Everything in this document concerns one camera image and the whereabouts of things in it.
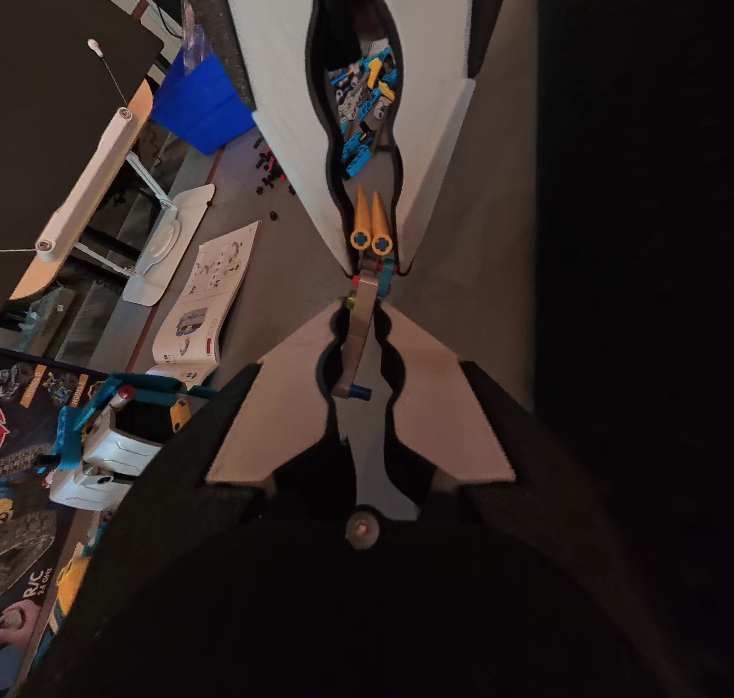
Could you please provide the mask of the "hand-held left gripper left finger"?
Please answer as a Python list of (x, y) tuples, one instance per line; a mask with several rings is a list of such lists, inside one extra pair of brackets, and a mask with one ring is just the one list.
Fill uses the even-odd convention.
[(325, 439), (341, 442), (324, 364), (337, 341), (333, 301), (258, 362), (259, 368), (208, 473), (208, 484), (260, 485)]

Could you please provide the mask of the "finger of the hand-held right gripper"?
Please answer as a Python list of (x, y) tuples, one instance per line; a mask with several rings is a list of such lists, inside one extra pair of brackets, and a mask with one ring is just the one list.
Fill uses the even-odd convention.
[(401, 51), (392, 134), (402, 165), (394, 209), (399, 271), (424, 238), (475, 82), (467, 75), (473, 0), (384, 0)]
[(329, 186), (332, 138), (310, 73), (314, 0), (227, 0), (255, 103), (254, 119), (326, 246), (354, 273), (344, 209)]

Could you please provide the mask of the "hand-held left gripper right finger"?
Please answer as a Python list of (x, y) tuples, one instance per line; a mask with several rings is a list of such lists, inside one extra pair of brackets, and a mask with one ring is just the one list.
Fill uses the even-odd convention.
[(515, 471), (459, 357), (389, 303), (387, 343), (404, 368), (393, 404), (400, 444), (461, 484), (511, 483)]

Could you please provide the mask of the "grey angled beam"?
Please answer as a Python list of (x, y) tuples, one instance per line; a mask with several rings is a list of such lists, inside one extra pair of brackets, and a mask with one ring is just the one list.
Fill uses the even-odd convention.
[(361, 281), (356, 289), (357, 296), (354, 308), (349, 312), (349, 326), (346, 339), (341, 347), (342, 375), (335, 383), (333, 396), (344, 400), (356, 397), (369, 400), (371, 393), (356, 391), (355, 378), (361, 364), (369, 329), (372, 324), (373, 310), (377, 301), (379, 276), (372, 274), (359, 275)]

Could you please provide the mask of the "grey blue brick robot model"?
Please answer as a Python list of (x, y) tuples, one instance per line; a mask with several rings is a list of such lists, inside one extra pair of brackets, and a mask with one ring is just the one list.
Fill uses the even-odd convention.
[(161, 448), (216, 394), (157, 374), (111, 374), (83, 408), (61, 409), (47, 455), (50, 501), (116, 510)]

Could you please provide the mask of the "clear plastic bags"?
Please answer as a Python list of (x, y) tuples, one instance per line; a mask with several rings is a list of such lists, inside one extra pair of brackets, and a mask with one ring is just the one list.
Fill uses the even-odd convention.
[(182, 17), (181, 53), (184, 74), (190, 75), (213, 55), (211, 43), (188, 0), (180, 0)]

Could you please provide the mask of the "blue plastic bin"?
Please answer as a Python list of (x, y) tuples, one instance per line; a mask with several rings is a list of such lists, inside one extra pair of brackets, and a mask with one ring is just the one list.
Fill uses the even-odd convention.
[(187, 71), (184, 50), (156, 92), (151, 118), (202, 154), (215, 153), (255, 125), (217, 56)]

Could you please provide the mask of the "pile of small brick pieces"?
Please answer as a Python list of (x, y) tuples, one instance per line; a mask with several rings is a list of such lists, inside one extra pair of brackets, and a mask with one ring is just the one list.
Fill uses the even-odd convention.
[[(378, 76), (373, 77), (369, 64), (374, 60), (382, 62), (387, 59), (391, 66), (393, 57), (390, 53), (390, 47), (387, 47), (334, 73), (324, 70), (315, 55), (310, 57), (310, 73), (317, 94), (318, 114), (326, 117), (324, 123), (332, 138), (327, 155), (329, 186), (335, 190), (335, 198), (341, 204), (349, 205), (344, 209), (345, 234), (352, 232), (354, 208), (352, 200), (346, 194), (344, 182), (353, 179), (369, 161), (380, 126), (380, 121), (373, 116), (373, 112), (377, 112), (379, 117), (388, 112), (389, 98), (394, 91), (397, 76), (394, 74), (392, 77), (385, 77), (385, 70), (381, 66)], [(277, 180), (287, 181), (291, 186), (290, 193), (297, 196), (262, 132), (261, 142), (267, 144), (267, 148), (260, 153), (258, 163), (258, 167), (268, 166), (267, 177), (263, 181), (269, 185)]]

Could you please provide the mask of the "instruction booklet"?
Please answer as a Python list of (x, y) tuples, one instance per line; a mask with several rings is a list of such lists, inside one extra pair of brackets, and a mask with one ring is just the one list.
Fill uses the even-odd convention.
[(199, 247), (195, 264), (153, 342), (148, 374), (204, 385), (218, 368), (219, 335), (239, 292), (261, 228), (255, 221)]

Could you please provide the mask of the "black board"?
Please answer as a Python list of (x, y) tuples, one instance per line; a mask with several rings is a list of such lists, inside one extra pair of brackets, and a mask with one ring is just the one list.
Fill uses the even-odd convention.
[(1, 0), (2, 303), (163, 44), (111, 0)]

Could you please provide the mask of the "white folding stand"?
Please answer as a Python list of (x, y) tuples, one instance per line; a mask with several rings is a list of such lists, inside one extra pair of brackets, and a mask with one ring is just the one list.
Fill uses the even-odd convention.
[[(2, 304), (28, 298), (44, 290), (58, 275), (73, 249), (86, 253), (127, 281), (123, 299), (139, 306), (157, 304), (168, 288), (184, 253), (211, 206), (215, 186), (206, 184), (170, 198), (160, 189), (139, 158), (133, 144), (153, 110), (153, 93), (146, 80), (141, 82), (128, 105), (117, 108), (101, 135), (95, 153), (81, 172), (68, 197), (41, 229), (32, 236), (35, 244), (22, 241), (21, 248), (2, 251), (2, 256), (23, 259), (23, 275), (14, 289), (2, 289)], [(123, 165), (130, 165), (158, 201), (161, 211), (154, 232), (131, 270), (108, 261), (81, 242), (81, 235), (99, 207), (104, 194)]]

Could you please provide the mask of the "person's brown clothing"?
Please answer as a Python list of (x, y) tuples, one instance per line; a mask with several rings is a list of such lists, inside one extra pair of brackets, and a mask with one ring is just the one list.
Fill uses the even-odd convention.
[(538, 0), (535, 404), (732, 696), (732, 0)]

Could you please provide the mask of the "dark blue robot kit box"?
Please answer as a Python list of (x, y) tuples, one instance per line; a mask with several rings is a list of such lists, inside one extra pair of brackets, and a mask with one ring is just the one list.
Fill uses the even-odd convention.
[(50, 500), (45, 456), (67, 405), (84, 407), (107, 375), (2, 349), (1, 695), (20, 682), (76, 512)]

